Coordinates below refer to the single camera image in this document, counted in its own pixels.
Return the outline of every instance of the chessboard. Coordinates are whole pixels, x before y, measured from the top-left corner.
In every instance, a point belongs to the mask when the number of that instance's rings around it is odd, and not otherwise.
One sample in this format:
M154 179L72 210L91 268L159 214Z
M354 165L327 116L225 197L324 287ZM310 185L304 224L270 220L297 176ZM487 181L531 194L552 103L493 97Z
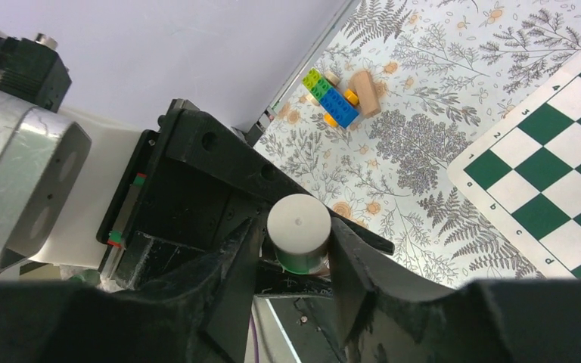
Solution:
M538 270L581 278L581 52L448 171Z

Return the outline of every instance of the blue toy block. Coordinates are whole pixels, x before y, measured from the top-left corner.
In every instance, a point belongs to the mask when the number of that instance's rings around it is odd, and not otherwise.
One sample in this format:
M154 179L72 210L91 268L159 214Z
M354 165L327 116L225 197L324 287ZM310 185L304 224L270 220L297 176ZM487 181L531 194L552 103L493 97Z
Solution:
M359 112L335 88L330 88L319 103L333 116L335 122L344 128L359 115Z

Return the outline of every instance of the white cylinder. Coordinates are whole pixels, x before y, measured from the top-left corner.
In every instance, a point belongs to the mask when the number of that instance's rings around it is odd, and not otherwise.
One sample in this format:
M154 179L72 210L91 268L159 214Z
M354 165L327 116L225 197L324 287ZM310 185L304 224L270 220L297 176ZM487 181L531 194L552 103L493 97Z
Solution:
M331 233L331 216L322 202L308 194L280 199L269 213L268 231L286 270L310 275L322 269Z

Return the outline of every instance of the tablecloth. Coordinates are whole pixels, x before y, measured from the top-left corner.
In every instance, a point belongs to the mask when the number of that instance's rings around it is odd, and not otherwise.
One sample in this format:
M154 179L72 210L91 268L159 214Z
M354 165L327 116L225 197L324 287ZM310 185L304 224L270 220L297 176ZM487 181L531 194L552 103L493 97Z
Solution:
M446 168L579 51L581 0L362 0L315 67L371 72L382 112L332 128L300 86L255 148L432 281L542 277Z

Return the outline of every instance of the white wall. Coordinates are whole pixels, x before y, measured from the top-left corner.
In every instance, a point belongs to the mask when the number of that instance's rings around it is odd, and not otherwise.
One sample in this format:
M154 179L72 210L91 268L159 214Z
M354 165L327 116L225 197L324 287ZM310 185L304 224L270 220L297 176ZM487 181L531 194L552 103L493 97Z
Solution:
M156 128L172 98L256 120L347 0L0 0L10 36L55 38L64 104Z

